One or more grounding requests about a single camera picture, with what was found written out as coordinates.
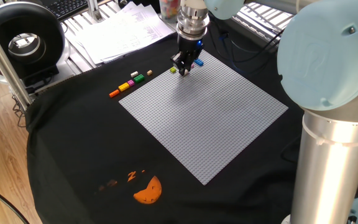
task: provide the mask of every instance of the black cloth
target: black cloth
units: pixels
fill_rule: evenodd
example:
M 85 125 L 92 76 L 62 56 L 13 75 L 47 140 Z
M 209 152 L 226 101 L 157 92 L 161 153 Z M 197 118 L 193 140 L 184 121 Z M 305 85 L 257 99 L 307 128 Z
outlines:
M 29 178 L 43 223 L 259 224 L 281 223 L 290 213 L 296 165 L 282 160 L 280 151 L 300 135 L 303 112 L 281 87 L 275 60 L 249 80 L 289 109 L 205 186 L 119 104 L 172 66 L 176 38 L 58 84 L 28 108 Z M 204 42 L 207 52 L 231 66 L 209 37 Z M 252 70 L 267 57 L 241 68 Z M 110 98 L 136 70 L 154 74 Z M 136 178 L 128 182 L 133 171 Z M 153 176 L 161 197 L 151 205 L 137 202 L 133 194 Z M 108 187 L 110 180 L 117 184 Z

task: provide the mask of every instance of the wooden floor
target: wooden floor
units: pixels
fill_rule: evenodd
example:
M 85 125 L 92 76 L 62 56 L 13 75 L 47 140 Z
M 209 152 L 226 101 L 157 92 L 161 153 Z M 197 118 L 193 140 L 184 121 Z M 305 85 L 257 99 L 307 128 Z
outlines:
M 6 197 L 30 224 L 41 223 L 27 175 L 26 144 L 28 132 L 17 126 L 12 111 L 15 101 L 6 85 L 0 84 L 0 194 Z M 20 224 L 17 216 L 0 202 L 0 224 Z

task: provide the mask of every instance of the silver cylindrical robot link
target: silver cylindrical robot link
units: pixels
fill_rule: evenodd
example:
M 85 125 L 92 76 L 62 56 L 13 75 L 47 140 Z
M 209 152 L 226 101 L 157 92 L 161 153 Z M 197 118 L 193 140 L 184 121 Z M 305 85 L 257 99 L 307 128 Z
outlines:
M 200 40 L 209 24 L 208 9 L 193 9 L 182 6 L 178 15 L 178 34 L 187 40 Z
M 358 123 L 305 111 L 291 224 L 344 224 L 358 186 Z

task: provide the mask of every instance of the green lego brick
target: green lego brick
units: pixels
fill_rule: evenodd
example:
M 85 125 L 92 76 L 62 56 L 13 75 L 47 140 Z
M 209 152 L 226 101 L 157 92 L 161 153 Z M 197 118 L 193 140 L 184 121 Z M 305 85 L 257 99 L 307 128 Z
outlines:
M 136 76 L 134 78 L 134 80 L 136 83 L 140 83 L 140 82 L 144 81 L 144 76 L 142 74 L 140 74 L 140 75 Z

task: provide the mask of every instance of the keyboard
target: keyboard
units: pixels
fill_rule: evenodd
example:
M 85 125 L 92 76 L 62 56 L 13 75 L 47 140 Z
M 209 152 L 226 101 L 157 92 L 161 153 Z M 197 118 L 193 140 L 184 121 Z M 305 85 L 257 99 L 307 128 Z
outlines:
M 59 0 L 46 6 L 59 21 L 62 21 L 87 7 L 88 3 L 86 0 Z

